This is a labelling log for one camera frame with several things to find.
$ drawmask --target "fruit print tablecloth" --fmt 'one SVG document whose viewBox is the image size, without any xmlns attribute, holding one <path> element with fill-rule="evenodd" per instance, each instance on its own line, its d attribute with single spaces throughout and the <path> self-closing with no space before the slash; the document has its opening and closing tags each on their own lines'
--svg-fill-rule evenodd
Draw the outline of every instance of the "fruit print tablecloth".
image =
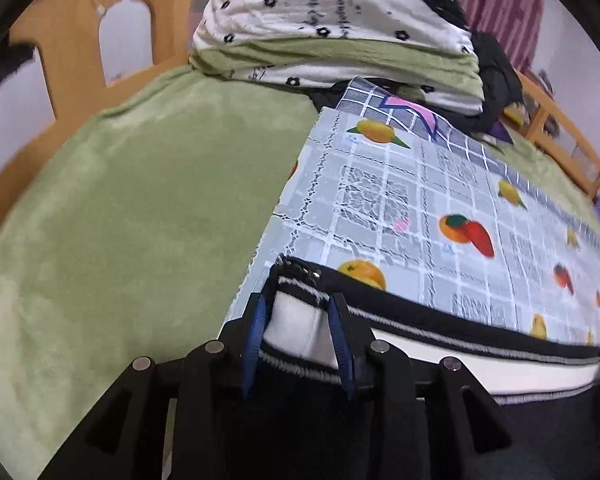
<svg viewBox="0 0 600 480">
<path fill-rule="evenodd" d="M 383 113 L 322 110 L 228 319 L 282 252 L 456 316 L 600 344 L 590 229 L 442 118 Z"/>
</svg>

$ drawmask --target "grid pattern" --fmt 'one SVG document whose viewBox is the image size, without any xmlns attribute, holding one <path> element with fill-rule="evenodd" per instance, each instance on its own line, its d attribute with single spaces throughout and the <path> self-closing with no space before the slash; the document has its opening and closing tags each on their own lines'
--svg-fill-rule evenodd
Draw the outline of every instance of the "grid pattern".
<svg viewBox="0 0 600 480">
<path fill-rule="evenodd" d="M 378 111 L 373 97 L 368 93 L 360 109 Z M 537 198 L 523 195 L 527 210 L 501 199 L 499 180 L 520 180 L 509 168 L 492 173 L 493 159 L 479 143 L 445 132 L 442 121 L 434 143 L 425 129 L 417 133 L 419 119 L 408 110 L 380 111 L 383 122 L 400 121 L 396 134 L 410 149 L 350 133 L 360 117 L 325 108 L 228 317 L 240 316 L 282 252 L 333 268 L 366 260 L 382 272 L 387 291 L 409 300 L 526 333 L 540 315 L 549 339 L 600 343 L 600 309 L 592 306 L 600 272 L 587 276 L 600 266 L 595 248 L 568 248 L 565 224 Z M 439 222 L 447 214 L 483 225 L 494 258 L 446 238 Z M 575 296 L 556 285 L 556 262 L 570 270 Z"/>
<path fill-rule="evenodd" d="M 386 90 L 370 83 L 362 77 L 357 77 L 347 86 L 347 90 L 340 103 L 336 106 L 336 110 L 380 121 L 394 128 L 413 132 L 419 137 L 427 139 L 429 136 L 426 127 L 422 124 L 422 120 L 413 112 L 403 108 L 379 108 L 382 100 L 389 95 L 391 94 Z M 509 168 L 504 162 L 494 158 L 490 152 L 484 149 L 484 146 L 480 142 L 456 130 L 445 118 L 441 116 L 437 116 L 437 118 L 438 138 L 433 140 L 434 142 L 441 146 L 446 146 L 456 154 L 466 156 L 475 164 L 484 165 L 491 173 L 498 174 L 519 190 L 535 197 L 567 224 L 568 227 L 574 229 L 579 236 L 586 238 L 594 247 L 598 248 L 600 246 L 598 237 L 587 224 L 560 209 L 549 199 L 549 196 L 544 191 L 531 184 L 516 170 Z"/>
</svg>

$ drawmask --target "bed rail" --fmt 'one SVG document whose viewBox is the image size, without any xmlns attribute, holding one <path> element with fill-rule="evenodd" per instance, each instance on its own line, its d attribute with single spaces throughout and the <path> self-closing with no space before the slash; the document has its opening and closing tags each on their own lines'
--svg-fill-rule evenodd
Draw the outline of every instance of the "bed rail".
<svg viewBox="0 0 600 480">
<path fill-rule="evenodd" d="M 524 74 L 518 72 L 523 90 L 531 96 L 538 108 L 531 117 L 531 122 L 522 128 L 522 135 L 543 150 L 562 168 L 564 173 L 579 186 L 590 199 L 593 199 L 600 190 L 600 157 L 593 149 L 591 143 L 580 129 L 560 110 L 556 102 L 551 99 L 538 85 Z M 553 116 L 576 142 L 576 148 L 571 155 L 560 144 L 553 140 L 544 130 L 544 123 Z M 574 154 L 581 153 L 584 158 L 595 168 L 595 175 L 590 176 L 581 163 L 574 158 Z"/>
</svg>

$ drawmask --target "wooden headboard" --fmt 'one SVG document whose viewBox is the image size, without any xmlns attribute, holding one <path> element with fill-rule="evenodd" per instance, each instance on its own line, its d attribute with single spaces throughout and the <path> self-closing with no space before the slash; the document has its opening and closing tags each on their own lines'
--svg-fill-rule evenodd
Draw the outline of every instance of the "wooden headboard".
<svg viewBox="0 0 600 480">
<path fill-rule="evenodd" d="M 97 0 L 108 7 L 117 0 Z M 42 58 L 56 121 L 0 173 L 0 226 L 43 166 L 94 113 L 122 104 L 149 81 L 187 63 L 187 14 L 192 0 L 144 0 L 152 14 L 154 66 L 104 81 L 100 17 L 91 0 L 35 0 L 11 27 L 10 41 L 35 44 Z"/>
</svg>

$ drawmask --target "blue strap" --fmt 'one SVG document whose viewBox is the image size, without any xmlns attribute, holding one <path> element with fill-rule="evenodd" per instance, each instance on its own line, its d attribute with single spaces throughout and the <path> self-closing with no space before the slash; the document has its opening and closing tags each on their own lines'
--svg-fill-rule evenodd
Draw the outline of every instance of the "blue strap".
<svg viewBox="0 0 600 480">
<path fill-rule="evenodd" d="M 338 362 L 338 374 L 342 381 L 342 387 L 347 393 L 349 399 L 353 397 L 356 387 L 353 382 L 353 360 L 351 352 L 344 335 L 342 320 L 333 296 L 329 298 L 327 307 L 327 318 L 329 320 L 329 330 L 331 332 L 331 340 L 333 341 L 333 349 L 336 353 L 336 361 Z"/>
<path fill-rule="evenodd" d="M 267 302 L 264 294 L 259 295 L 256 309 L 251 319 L 247 341 L 242 352 L 242 396 L 247 397 L 256 377 L 258 355 L 262 345 L 264 329 L 267 327 Z"/>
</svg>

